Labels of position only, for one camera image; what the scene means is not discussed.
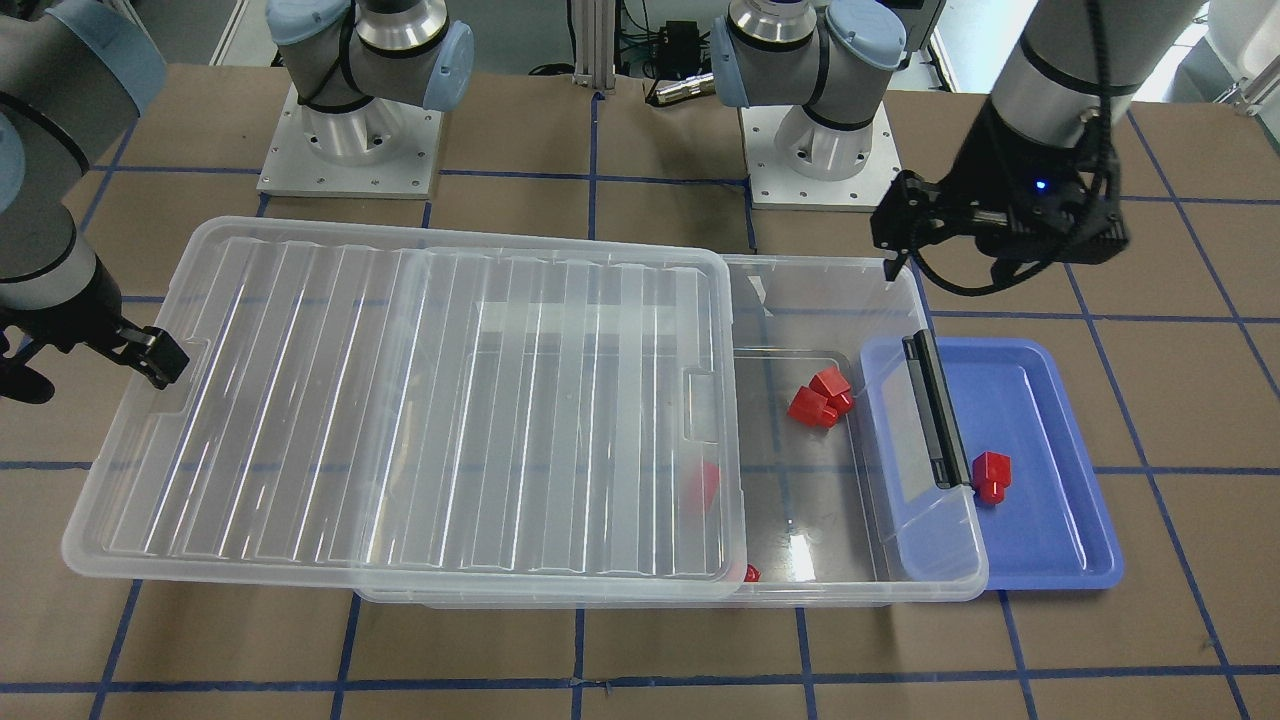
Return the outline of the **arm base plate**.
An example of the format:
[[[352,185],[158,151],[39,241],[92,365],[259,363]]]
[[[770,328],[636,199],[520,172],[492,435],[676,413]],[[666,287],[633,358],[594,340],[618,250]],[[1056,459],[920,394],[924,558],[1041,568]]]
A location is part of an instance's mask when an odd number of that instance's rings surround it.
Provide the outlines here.
[[[755,209],[870,213],[902,170],[884,104],[855,131],[820,126],[800,106],[744,108],[739,119]]]
[[[256,188],[271,197],[428,200],[444,119],[383,99],[320,113],[289,87]]]

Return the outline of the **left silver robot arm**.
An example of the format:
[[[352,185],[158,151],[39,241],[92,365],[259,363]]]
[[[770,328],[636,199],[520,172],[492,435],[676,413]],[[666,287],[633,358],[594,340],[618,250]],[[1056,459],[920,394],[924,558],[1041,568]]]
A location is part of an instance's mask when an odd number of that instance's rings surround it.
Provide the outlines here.
[[[963,297],[1048,266],[1098,265],[1129,242],[1114,127],[1190,23],[1196,1],[1039,1],[937,182],[902,169],[870,215],[884,278],[914,264]],[[878,1],[732,1],[710,29],[730,108],[786,106],[780,152],[837,181],[870,147],[908,32]]]

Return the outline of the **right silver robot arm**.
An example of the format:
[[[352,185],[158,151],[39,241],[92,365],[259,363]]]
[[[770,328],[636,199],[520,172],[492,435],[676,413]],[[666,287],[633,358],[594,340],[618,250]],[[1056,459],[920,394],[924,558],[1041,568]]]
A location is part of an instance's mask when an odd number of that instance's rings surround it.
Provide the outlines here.
[[[319,154],[356,158],[337,128],[397,102],[449,111],[475,61],[472,29],[443,1],[270,1],[265,22]],[[59,1],[3,18],[3,327],[29,343],[3,348],[3,396],[45,404],[52,383],[29,366],[46,347],[83,345],[178,382],[188,355],[164,329],[137,325],[63,200],[155,101],[166,64],[145,29],[101,1]]]

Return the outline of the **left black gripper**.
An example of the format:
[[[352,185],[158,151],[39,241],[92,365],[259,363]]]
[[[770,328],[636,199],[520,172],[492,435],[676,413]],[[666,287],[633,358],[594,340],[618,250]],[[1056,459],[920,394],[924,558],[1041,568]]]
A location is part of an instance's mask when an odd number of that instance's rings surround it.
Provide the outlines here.
[[[884,281],[914,263],[940,288],[980,297],[1055,263],[1106,263],[1130,243],[1120,179],[1112,124],[1097,111],[1085,114],[1074,145],[1059,149],[1021,136],[986,101],[942,181],[901,170],[872,213],[873,245],[891,252]],[[954,237],[992,258],[988,284],[947,281],[924,259],[925,247]]]

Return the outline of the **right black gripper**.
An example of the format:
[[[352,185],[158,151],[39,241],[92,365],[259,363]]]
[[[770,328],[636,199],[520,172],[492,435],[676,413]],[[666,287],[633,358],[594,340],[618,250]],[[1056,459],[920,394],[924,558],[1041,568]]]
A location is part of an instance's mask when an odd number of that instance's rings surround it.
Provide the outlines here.
[[[46,309],[3,307],[3,329],[14,325],[32,338],[31,348],[3,356],[1,395],[22,404],[45,404],[55,392],[28,361],[46,346],[64,354],[84,345],[116,365],[140,373],[155,389],[175,384],[189,356],[163,328],[136,325],[122,314],[122,293],[106,270],[96,270],[73,297]]]

